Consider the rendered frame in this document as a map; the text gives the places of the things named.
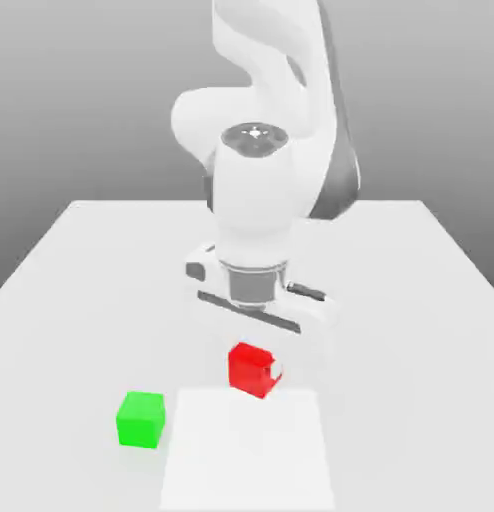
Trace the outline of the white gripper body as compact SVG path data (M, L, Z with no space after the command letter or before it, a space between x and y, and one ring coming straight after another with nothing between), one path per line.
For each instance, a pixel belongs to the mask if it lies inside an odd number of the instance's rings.
M292 293L277 285L272 301L232 300L222 288L189 279L187 301L196 324L225 353L239 343L285 361L300 357L307 346L321 349L332 337L337 304Z

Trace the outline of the small red cube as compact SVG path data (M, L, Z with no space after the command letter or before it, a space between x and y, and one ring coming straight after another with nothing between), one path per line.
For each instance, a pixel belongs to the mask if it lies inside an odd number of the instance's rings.
M281 380L270 378L269 367L273 354L257 346L239 342L228 354L228 380L236 388L264 399Z

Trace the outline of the small green cube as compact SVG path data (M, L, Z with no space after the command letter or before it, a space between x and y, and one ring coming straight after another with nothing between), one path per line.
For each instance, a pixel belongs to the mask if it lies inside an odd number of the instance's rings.
M119 444L156 449L166 420L164 395L128 391L116 414Z

